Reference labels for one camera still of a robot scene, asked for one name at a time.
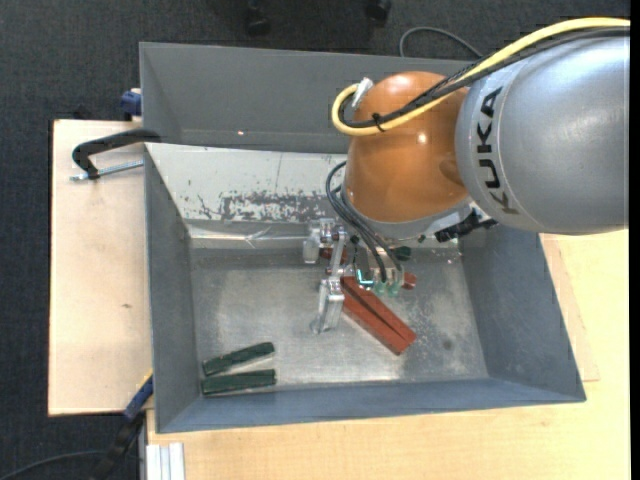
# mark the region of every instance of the black cable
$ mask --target black cable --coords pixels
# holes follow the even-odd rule
[[[466,66],[461,71],[458,71],[457,73],[447,78],[444,78],[443,80],[438,82],[436,85],[434,85],[430,89],[418,95],[416,98],[411,100],[409,103],[407,103],[403,107],[397,110],[394,110],[393,112],[390,112],[388,114],[385,114],[383,116],[378,115],[376,116],[375,119],[370,119],[365,121],[349,121],[344,119],[344,109],[346,107],[347,101],[349,100],[349,98],[346,98],[345,101],[342,102],[342,105],[340,106],[340,109],[339,109],[340,120],[344,124],[351,126],[353,128],[367,128],[370,126],[380,127],[381,124],[387,123],[389,121],[392,121],[393,119],[401,117],[415,110],[416,108],[419,108],[423,105],[430,103],[431,101],[434,101],[438,98],[446,96],[447,94],[457,91],[462,87],[466,87],[472,84],[473,82],[481,78],[484,78],[485,76],[488,76],[491,73],[498,71],[499,69],[502,69],[506,66],[515,64],[516,62],[519,62],[528,57],[536,55],[543,50],[554,48],[556,46],[560,46],[562,44],[576,41],[578,39],[589,39],[594,37],[604,38],[604,37],[626,36],[626,35],[629,35],[629,29],[630,27],[602,27],[597,29],[587,29],[587,30],[566,32],[558,36],[553,36],[541,42],[534,43],[526,47],[525,49],[521,50],[520,52],[517,52],[512,56],[496,63],[493,66],[483,69],[482,71],[479,71],[478,73],[475,73],[470,77],[464,78],[463,80],[458,80],[459,78],[464,76],[466,73],[468,73],[471,69],[473,69],[475,66],[479,65],[481,62],[486,60],[486,58],[489,58],[489,56],[487,56],[473,64],[470,64],[469,66]]]
[[[10,478],[15,478],[18,475],[26,473],[27,471],[31,471],[34,468],[37,468],[39,466],[44,466],[45,464],[50,464],[52,462],[57,462],[65,459],[73,459],[78,457],[89,457],[91,455],[102,455],[103,453],[104,453],[103,450],[86,450],[83,452],[72,452],[72,453],[63,453],[61,455],[55,455],[53,457],[49,457],[48,459],[43,459],[38,462],[33,462],[31,464],[28,464],[27,466],[24,466],[20,469],[16,469],[11,473],[7,473],[6,475],[0,477],[0,480],[9,480]]]
[[[382,258],[378,254],[378,251],[376,250],[376,247],[375,247],[373,241],[371,240],[371,237],[368,236],[366,234],[366,232],[362,232],[362,230],[359,229],[358,222],[354,221],[351,218],[351,216],[348,213],[348,210],[347,210],[346,206],[342,203],[342,201],[340,201],[335,196],[335,192],[331,190],[331,180],[333,179],[335,174],[340,169],[342,169],[346,164],[347,164],[347,162],[339,163],[338,165],[336,165],[331,170],[331,172],[327,176],[327,181],[326,181],[326,186],[325,186],[326,192],[327,192],[327,198],[329,199],[329,203],[331,203],[331,206],[333,207],[335,212],[338,214],[338,216],[342,220],[344,220],[347,224],[350,224],[356,231],[358,231],[360,233],[360,236],[362,237],[363,242],[367,245],[367,247],[371,251],[371,254],[373,254],[373,257],[376,260],[376,263],[378,264],[378,267],[380,267],[380,278],[382,279],[382,282],[386,283],[387,282],[387,269],[385,268],[384,262],[382,261]]]
[[[386,283],[388,279],[386,267],[384,266],[384,262],[382,261],[382,258],[376,250],[376,244],[380,246],[380,248],[387,254],[398,272],[402,271],[402,266],[399,264],[398,260],[385,242],[384,238],[382,238],[378,233],[371,229],[369,225],[364,222],[360,218],[360,216],[357,215],[351,208],[349,208],[349,206],[345,204],[340,197],[337,197],[338,192],[341,191],[341,187],[331,189],[331,181],[333,177],[340,169],[342,169],[346,165],[346,163],[347,162],[341,162],[337,164],[327,176],[325,186],[327,198],[329,199],[329,202],[331,203],[331,206],[336,211],[336,213],[348,224],[351,224],[351,226],[360,234],[362,240],[371,251],[371,254],[378,264],[378,267],[380,267],[380,278],[382,282]]]
[[[469,43],[467,43],[460,36],[457,36],[454,33],[449,32],[448,30],[444,30],[444,29],[436,28],[436,27],[413,27],[413,28],[410,28],[409,30],[407,30],[404,34],[402,34],[402,37],[400,37],[400,41],[398,41],[398,53],[400,54],[400,57],[404,57],[404,43],[407,40],[407,37],[409,37],[411,34],[414,34],[416,32],[422,32],[422,31],[424,31],[424,32],[436,32],[438,34],[442,34],[444,36],[447,36],[447,37],[453,39],[454,41],[457,41],[458,43],[460,43],[467,50],[473,52],[476,57],[482,57],[482,53],[480,53],[480,51],[477,48],[474,48],[473,46],[471,46]]]

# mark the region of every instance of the gray bin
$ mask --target gray bin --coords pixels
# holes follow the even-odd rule
[[[188,187],[198,179],[214,179],[215,166],[228,153],[220,148],[292,151],[304,153],[300,158],[305,161],[314,155],[335,160],[346,151],[347,141],[333,130],[328,108],[341,88],[362,76],[380,79],[406,70],[451,73],[463,65],[141,45],[145,127],[165,142],[199,146],[177,151],[172,158],[180,169],[171,175],[159,160],[167,158],[158,153],[162,146],[149,145],[145,154],[159,432],[585,399],[534,233],[496,227],[458,244],[415,248],[407,268],[418,275],[416,290],[385,302],[418,339],[394,356],[346,317],[335,331],[310,332],[324,265],[303,264],[301,241],[300,247],[276,246],[281,242],[274,240],[261,249],[239,249],[220,242],[207,246],[213,242],[203,235],[194,238],[194,229],[255,233],[260,226],[283,226],[289,234],[300,234],[307,214],[293,221],[272,217],[260,222],[250,217],[231,222],[224,215],[215,220],[204,211],[185,217],[181,201],[193,195]],[[191,168],[185,159],[194,152],[199,160]],[[262,153],[255,154],[259,165]],[[234,180],[225,182],[232,190]],[[309,186],[308,181],[300,183]],[[216,190],[205,199],[215,197]],[[203,359],[260,341],[276,347],[273,366],[279,382],[274,390],[215,398],[200,394]]]

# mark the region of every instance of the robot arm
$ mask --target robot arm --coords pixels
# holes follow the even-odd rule
[[[333,107],[351,137],[343,203],[388,238],[469,227],[474,206],[536,232],[626,226],[628,34],[628,21],[572,20],[441,81],[393,75],[355,122],[345,89]]]

